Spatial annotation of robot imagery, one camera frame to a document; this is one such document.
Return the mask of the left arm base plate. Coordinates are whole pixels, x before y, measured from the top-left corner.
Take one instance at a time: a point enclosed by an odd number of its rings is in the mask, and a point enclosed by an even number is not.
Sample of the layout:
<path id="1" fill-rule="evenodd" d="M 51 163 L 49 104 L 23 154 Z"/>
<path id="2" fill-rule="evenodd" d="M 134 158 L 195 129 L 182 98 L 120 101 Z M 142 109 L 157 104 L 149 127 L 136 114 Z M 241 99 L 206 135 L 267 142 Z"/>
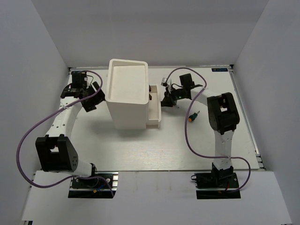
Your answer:
<path id="1" fill-rule="evenodd" d="M 70 182 L 68 198 L 71 199 L 112 199 L 118 186 L 118 172 L 95 172 L 95 176 L 105 179 L 93 178 L 90 180 L 73 178 Z"/>

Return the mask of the green orange stubby screwdriver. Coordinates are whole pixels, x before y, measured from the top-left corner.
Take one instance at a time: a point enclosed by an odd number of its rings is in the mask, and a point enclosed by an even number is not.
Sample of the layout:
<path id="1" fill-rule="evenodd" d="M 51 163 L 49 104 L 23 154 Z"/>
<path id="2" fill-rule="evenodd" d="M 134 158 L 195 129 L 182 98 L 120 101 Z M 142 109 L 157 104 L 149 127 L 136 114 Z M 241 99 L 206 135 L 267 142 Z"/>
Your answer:
<path id="1" fill-rule="evenodd" d="M 193 122 L 193 121 L 197 118 L 197 116 L 198 116 L 199 113 L 200 113 L 200 111 L 197 111 L 197 112 L 191 114 L 191 115 L 188 117 L 188 121 L 189 121 L 189 122 Z"/>

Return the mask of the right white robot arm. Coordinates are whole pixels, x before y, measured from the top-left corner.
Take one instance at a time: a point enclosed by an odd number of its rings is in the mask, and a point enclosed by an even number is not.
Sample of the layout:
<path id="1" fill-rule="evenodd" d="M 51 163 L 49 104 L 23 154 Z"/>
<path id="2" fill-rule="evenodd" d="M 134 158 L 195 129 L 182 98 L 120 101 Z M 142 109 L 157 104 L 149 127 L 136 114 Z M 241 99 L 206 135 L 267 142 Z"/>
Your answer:
<path id="1" fill-rule="evenodd" d="M 207 106 L 209 124 L 215 135 L 215 155 L 201 155 L 192 149 L 188 141 L 187 133 L 187 122 L 191 121 L 189 112 L 186 114 L 184 127 L 185 139 L 192 153 L 202 158 L 213 159 L 211 180 L 215 186 L 222 187 L 229 181 L 229 177 L 233 175 L 233 165 L 231 161 L 232 138 L 240 122 L 240 116 L 232 93 L 217 94 L 211 92 L 206 89 L 206 80 L 203 77 L 202 79 L 204 85 L 196 85 L 192 80 L 191 74 L 181 75 L 180 88 L 175 89 L 172 87 L 172 83 L 168 81 L 168 77 L 163 78 L 161 85 L 165 87 L 165 93 L 161 101 L 161 106 L 173 107 L 177 104 L 178 100 L 182 99 L 191 100 L 188 110 L 191 109 L 195 101 Z"/>

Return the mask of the white drawer cabinet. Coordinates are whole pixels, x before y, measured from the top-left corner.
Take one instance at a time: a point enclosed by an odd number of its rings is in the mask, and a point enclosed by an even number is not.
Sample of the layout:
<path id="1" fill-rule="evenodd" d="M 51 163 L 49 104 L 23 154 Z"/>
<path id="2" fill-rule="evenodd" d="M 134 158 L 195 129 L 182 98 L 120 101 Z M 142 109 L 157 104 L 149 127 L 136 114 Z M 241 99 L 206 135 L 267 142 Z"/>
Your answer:
<path id="1" fill-rule="evenodd" d="M 110 60 L 105 100 L 116 129 L 146 128 L 149 93 L 145 61 Z"/>

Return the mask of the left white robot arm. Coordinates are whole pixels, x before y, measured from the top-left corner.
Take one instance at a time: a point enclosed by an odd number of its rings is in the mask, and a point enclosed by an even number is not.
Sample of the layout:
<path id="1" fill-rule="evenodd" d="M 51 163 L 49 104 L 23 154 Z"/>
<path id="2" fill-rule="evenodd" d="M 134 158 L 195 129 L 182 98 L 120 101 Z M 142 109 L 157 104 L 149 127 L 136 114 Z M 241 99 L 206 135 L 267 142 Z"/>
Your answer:
<path id="1" fill-rule="evenodd" d="M 82 176 L 88 187 L 94 187 L 99 182 L 96 167 L 80 160 L 70 141 L 78 113 L 82 109 L 87 113 L 96 110 L 105 100 L 101 85 L 94 80 L 89 82 L 90 76 L 87 70 L 71 72 L 71 82 L 60 96 L 59 112 L 45 136 L 36 139 L 35 146 L 43 171 Z"/>

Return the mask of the white bottom drawer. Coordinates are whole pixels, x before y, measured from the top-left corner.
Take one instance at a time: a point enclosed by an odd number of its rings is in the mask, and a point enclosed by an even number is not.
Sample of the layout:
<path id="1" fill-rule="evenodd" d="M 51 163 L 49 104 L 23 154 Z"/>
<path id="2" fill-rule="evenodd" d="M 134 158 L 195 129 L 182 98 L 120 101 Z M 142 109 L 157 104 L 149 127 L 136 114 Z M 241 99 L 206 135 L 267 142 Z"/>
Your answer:
<path id="1" fill-rule="evenodd" d="M 150 95 L 152 100 L 149 101 L 149 113 L 146 128 L 160 128 L 161 123 L 161 97 L 158 85 L 151 85 Z"/>

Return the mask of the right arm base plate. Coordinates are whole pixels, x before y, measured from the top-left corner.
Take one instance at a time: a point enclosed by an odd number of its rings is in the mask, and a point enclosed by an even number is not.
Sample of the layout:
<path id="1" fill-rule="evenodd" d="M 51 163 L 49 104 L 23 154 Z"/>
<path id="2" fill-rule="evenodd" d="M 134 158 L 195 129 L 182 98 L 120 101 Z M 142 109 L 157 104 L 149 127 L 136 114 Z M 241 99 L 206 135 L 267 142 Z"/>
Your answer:
<path id="1" fill-rule="evenodd" d="M 191 180 L 195 182 L 197 200 L 240 199 L 239 182 L 236 173 L 226 178 L 221 184 L 216 184 L 211 173 L 194 173 Z"/>

